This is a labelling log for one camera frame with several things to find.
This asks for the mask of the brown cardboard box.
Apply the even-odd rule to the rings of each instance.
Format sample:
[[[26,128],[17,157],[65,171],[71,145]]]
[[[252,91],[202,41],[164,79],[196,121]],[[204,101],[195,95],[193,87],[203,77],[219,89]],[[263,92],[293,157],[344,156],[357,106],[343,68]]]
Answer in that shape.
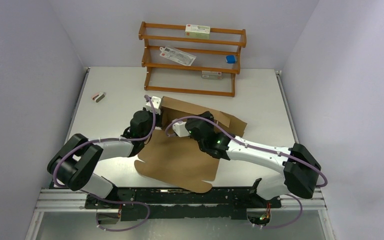
[[[219,160],[200,151],[189,137],[168,137],[165,128],[175,119],[211,112],[215,122],[228,133],[242,137],[247,123],[234,115],[168,96],[162,98],[162,127],[155,130],[150,142],[134,161],[136,171],[164,183],[195,193],[206,193],[213,186]]]

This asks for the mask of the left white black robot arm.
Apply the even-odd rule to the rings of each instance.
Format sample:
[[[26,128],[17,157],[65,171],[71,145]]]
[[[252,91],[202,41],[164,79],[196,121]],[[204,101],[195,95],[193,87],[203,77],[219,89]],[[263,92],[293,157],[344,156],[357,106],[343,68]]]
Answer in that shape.
[[[72,191],[86,191],[98,197],[106,208],[119,200],[118,187],[94,173],[99,161],[139,154],[151,137],[150,132],[162,126],[162,111],[142,109],[133,114],[130,126],[118,138],[91,141],[80,133],[74,134],[50,160],[47,171]]]

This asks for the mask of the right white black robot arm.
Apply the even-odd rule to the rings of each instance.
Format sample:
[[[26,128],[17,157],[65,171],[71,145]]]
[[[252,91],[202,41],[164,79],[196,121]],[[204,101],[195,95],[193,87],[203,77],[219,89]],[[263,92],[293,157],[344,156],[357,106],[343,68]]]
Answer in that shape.
[[[255,180],[249,197],[255,207],[262,207],[280,195],[293,194],[302,199],[313,197],[322,168],[304,145],[269,146],[216,129],[209,111],[190,116],[173,126],[179,137],[194,139],[202,152],[215,159],[243,161],[275,171],[274,176]]]

